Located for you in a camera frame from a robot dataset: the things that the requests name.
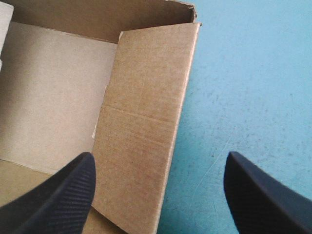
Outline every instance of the cardboard box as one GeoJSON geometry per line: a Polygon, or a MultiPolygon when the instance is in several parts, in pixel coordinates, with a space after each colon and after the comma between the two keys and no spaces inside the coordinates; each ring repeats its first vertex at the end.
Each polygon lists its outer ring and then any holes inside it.
{"type": "Polygon", "coordinates": [[[194,6],[5,2],[15,10],[1,56],[0,205],[90,151],[97,188],[84,233],[155,234],[200,27],[194,6]]]}

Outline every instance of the floor scratch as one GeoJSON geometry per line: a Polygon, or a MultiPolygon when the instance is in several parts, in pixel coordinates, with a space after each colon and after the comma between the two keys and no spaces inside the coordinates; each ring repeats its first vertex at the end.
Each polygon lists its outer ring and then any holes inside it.
{"type": "Polygon", "coordinates": [[[231,136],[232,134],[230,134],[227,142],[225,143],[223,149],[221,150],[221,152],[219,153],[218,157],[215,159],[215,161],[213,162],[213,164],[207,169],[206,173],[204,174],[204,176],[201,178],[201,180],[199,181],[199,183],[197,184],[194,192],[193,192],[193,195],[192,195],[192,198],[191,198],[191,201],[190,201],[190,205],[189,205],[189,208],[191,207],[192,203],[193,203],[193,200],[194,200],[194,197],[195,197],[195,194],[197,192],[197,189],[199,188],[200,184],[203,182],[204,178],[207,176],[207,174],[209,173],[209,171],[213,168],[213,166],[216,164],[216,162],[219,160],[220,156],[222,155],[223,151],[225,150],[225,148],[228,146],[229,144],[229,141],[231,139],[231,136]]]}
{"type": "Polygon", "coordinates": [[[214,204],[214,210],[215,210],[215,213],[216,213],[216,219],[217,219],[217,221],[218,221],[218,233],[219,233],[219,231],[220,231],[220,226],[219,226],[219,224],[220,224],[220,222],[219,222],[219,215],[218,215],[218,211],[216,210],[216,206],[215,206],[215,202],[213,201],[213,204],[214,204]]]}

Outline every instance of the blue floor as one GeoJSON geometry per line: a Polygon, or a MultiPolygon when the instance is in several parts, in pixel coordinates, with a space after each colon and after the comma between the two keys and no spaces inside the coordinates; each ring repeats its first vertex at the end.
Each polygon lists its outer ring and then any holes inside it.
{"type": "Polygon", "coordinates": [[[228,151],[312,199],[312,1],[193,2],[203,25],[158,234],[237,234],[228,151]]]}

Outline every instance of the light blue floor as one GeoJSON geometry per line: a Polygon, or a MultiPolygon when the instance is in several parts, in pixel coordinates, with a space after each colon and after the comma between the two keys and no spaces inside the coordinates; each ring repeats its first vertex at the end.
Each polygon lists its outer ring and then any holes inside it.
{"type": "Polygon", "coordinates": [[[312,199],[312,1],[193,2],[203,26],[158,234],[237,234],[230,150],[312,199]]]}

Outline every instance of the open cardboard box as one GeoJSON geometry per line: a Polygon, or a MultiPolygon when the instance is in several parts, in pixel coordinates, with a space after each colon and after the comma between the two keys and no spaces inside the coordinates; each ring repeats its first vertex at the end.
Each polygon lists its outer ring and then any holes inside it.
{"type": "Polygon", "coordinates": [[[0,205],[92,152],[88,234],[154,234],[200,24],[173,0],[2,0],[0,205]]]}

